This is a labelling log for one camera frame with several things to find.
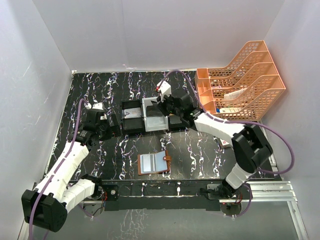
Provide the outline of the black plastic bin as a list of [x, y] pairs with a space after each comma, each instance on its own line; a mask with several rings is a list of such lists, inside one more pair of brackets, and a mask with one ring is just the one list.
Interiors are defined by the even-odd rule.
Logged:
[[121, 110], [121, 126], [125, 135], [145, 133], [144, 114], [140, 99], [122, 101]]

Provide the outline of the black bin with gold card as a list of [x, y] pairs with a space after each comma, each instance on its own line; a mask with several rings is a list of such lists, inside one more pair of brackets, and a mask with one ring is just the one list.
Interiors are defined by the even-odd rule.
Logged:
[[188, 127], [181, 121], [179, 116], [170, 114], [167, 118], [168, 118], [169, 131], [178, 131], [178, 130], [188, 129]]

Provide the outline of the white plastic bin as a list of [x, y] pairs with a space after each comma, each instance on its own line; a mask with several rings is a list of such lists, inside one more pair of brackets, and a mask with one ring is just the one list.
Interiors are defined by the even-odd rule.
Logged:
[[142, 100], [143, 119], [146, 132], [164, 131], [169, 129], [168, 117], [162, 115], [147, 116], [147, 107], [153, 107], [152, 101], [157, 102], [157, 97], [147, 97]]

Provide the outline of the brown leather card holder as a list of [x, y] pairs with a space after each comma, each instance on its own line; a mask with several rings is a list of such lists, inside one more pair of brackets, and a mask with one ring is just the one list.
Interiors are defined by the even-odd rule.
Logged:
[[137, 156], [138, 175], [143, 176], [169, 172], [171, 170], [171, 161], [172, 157], [169, 156], [167, 150], [156, 153], [139, 154]]

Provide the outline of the white phone box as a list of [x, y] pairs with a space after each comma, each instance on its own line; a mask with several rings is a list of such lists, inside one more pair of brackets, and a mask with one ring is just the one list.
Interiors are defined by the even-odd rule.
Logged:
[[223, 139], [218, 139], [218, 144], [222, 149], [231, 147], [231, 145]]

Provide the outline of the orange mesh file organizer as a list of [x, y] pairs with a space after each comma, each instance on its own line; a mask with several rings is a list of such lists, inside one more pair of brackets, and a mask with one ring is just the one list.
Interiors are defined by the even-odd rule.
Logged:
[[[197, 68], [195, 85], [204, 109], [219, 118], [231, 121], [260, 121], [286, 86], [264, 40], [244, 44], [224, 67]], [[247, 90], [233, 100], [228, 94]], [[242, 108], [235, 113], [217, 113], [221, 108]]]

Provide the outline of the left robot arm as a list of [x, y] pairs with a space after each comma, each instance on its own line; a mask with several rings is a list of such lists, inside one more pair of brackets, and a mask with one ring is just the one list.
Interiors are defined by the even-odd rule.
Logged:
[[107, 117], [102, 109], [92, 108], [86, 112], [83, 122], [77, 122], [75, 131], [66, 142], [62, 154], [49, 173], [33, 190], [25, 190], [21, 202], [24, 220], [29, 230], [37, 226], [58, 232], [68, 213], [88, 197], [102, 195], [102, 180], [90, 174], [83, 175], [68, 186], [80, 163], [100, 142], [118, 137], [121, 128], [117, 116]]

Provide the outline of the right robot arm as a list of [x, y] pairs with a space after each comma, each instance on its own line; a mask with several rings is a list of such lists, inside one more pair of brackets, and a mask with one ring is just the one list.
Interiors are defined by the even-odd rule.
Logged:
[[214, 117], [193, 106], [187, 93], [182, 96], [158, 96], [151, 104], [164, 116], [172, 114], [179, 117], [187, 128], [213, 135], [231, 145], [236, 163], [219, 186], [214, 190], [207, 190], [212, 195], [222, 198], [233, 197], [273, 153], [270, 143], [258, 125], [235, 123]]

